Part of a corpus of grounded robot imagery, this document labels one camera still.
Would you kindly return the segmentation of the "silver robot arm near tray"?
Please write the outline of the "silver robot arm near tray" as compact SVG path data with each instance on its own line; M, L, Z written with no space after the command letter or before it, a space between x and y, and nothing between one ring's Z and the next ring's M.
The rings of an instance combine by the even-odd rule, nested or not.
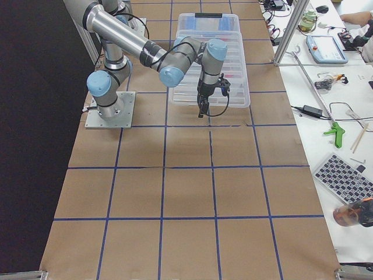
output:
M227 44L221 39L200 41L189 36L179 37L171 49L165 50L107 12L101 1L65 1L64 4L82 28L97 33L136 57L144 67L157 71L159 80L168 88L178 86L192 64L199 64L196 101L200 118L209 115L209 97L215 89L219 88L225 97L230 96L230 83L221 71Z

